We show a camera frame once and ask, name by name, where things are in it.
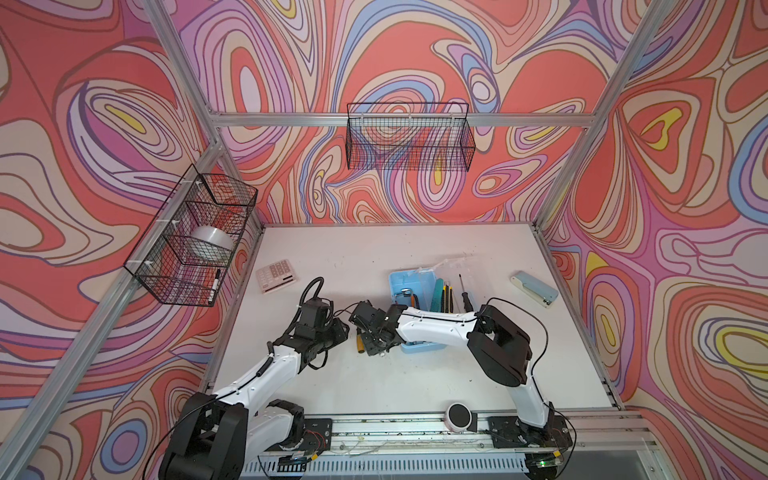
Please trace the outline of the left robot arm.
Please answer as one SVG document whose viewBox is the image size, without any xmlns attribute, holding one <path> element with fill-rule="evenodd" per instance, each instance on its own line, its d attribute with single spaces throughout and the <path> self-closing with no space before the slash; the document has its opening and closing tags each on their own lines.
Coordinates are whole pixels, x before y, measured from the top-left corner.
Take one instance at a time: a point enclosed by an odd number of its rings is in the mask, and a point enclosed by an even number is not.
<svg viewBox="0 0 768 480">
<path fill-rule="evenodd" d="M 296 453 L 299 465 L 328 450 L 330 435 L 306 424 L 303 407 L 275 396 L 305 369 L 317 369 L 315 359 L 349 336 L 333 301 L 322 296 L 323 285 L 321 277 L 309 282 L 288 327 L 268 342 L 254 367 L 219 391 L 186 401 L 160 440 L 166 450 L 158 478 L 237 479 L 271 448 Z"/>
</svg>

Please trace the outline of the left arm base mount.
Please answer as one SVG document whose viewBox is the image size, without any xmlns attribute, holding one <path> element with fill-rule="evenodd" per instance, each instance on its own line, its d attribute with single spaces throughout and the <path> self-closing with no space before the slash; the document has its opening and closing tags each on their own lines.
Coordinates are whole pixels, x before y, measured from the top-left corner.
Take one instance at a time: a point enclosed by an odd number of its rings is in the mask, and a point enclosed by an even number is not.
<svg viewBox="0 0 768 480">
<path fill-rule="evenodd" d="M 267 452 L 305 452 L 320 454 L 332 446 L 333 420 L 330 417 L 305 420 L 298 434 L 291 433 L 281 443 L 274 444 Z"/>
</svg>

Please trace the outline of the teal utility knife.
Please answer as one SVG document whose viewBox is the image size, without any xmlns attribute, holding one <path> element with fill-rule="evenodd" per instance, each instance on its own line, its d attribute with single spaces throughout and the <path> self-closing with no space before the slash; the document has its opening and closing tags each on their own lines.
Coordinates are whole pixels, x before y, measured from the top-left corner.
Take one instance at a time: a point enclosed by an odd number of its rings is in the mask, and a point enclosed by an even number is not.
<svg viewBox="0 0 768 480">
<path fill-rule="evenodd" d="M 430 311 L 431 312 L 443 312 L 443 293 L 444 293 L 444 280 L 442 278 L 438 278 L 435 281 L 431 303 L 430 303 Z"/>
</svg>

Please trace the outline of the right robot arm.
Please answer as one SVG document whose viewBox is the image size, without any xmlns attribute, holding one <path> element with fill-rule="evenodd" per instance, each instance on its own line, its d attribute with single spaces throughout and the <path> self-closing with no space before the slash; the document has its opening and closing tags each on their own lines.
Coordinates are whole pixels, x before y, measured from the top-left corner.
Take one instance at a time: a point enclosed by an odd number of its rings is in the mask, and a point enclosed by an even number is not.
<svg viewBox="0 0 768 480">
<path fill-rule="evenodd" d="M 492 436 L 513 447 L 570 446 L 568 423 L 542 395 L 534 377 L 538 359 L 530 336 L 497 307 L 486 303 L 477 311 L 441 313 L 393 304 L 388 310 L 359 302 L 349 319 L 362 335 L 370 356 L 406 343 L 465 347 L 483 373 L 504 386 L 516 410 L 508 427 L 494 427 Z"/>
</svg>

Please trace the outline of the clear toolbox lid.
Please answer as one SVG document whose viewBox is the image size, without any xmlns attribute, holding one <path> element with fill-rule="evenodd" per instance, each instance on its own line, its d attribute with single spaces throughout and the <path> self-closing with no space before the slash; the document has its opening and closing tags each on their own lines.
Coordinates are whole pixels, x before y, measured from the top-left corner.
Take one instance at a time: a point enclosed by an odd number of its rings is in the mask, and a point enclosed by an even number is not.
<svg viewBox="0 0 768 480">
<path fill-rule="evenodd" d="M 477 311 L 482 304 L 494 296 L 490 267 L 480 256 L 454 257 L 444 259 L 435 265 L 419 269 L 420 273 L 432 278 L 428 289 L 428 305 L 434 294 L 440 291 L 442 311 L 466 313 Z"/>
</svg>

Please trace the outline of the yellow black utility knife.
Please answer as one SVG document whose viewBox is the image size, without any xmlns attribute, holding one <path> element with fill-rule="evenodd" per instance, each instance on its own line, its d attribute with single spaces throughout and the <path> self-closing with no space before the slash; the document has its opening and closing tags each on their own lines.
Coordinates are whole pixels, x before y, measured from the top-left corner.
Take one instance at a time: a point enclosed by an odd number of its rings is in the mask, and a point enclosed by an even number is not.
<svg viewBox="0 0 768 480">
<path fill-rule="evenodd" d="M 454 312 L 453 303 L 454 303 L 454 300 L 453 300 L 452 287 L 449 284 L 445 284 L 443 286 L 443 292 L 442 292 L 442 311 L 444 313 L 453 313 Z"/>
</svg>

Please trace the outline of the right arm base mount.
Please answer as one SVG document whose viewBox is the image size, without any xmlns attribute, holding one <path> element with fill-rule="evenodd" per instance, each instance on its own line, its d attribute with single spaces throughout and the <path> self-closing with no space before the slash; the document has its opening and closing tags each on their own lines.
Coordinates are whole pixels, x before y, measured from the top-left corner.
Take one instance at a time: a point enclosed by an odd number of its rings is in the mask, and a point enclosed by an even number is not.
<svg viewBox="0 0 768 480">
<path fill-rule="evenodd" d="M 573 445 L 566 418 L 551 412 L 544 427 L 534 427 L 516 416 L 491 416 L 487 434 L 495 448 L 555 448 L 565 450 Z"/>
</svg>

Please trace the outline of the light blue plastic toolbox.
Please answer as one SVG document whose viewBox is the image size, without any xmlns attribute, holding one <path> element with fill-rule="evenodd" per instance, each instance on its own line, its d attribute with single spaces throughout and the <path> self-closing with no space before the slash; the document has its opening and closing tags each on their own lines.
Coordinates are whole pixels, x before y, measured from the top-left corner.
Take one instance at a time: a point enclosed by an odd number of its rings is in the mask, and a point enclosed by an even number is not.
<svg viewBox="0 0 768 480">
<path fill-rule="evenodd" d="M 388 275 L 388 284 L 392 303 L 414 307 L 426 311 L 439 311 L 432 308 L 433 294 L 437 277 L 433 269 L 418 268 L 412 270 L 394 271 Z M 442 350 L 445 345 L 434 342 L 409 342 L 400 345 L 405 354 L 417 354 Z"/>
</svg>

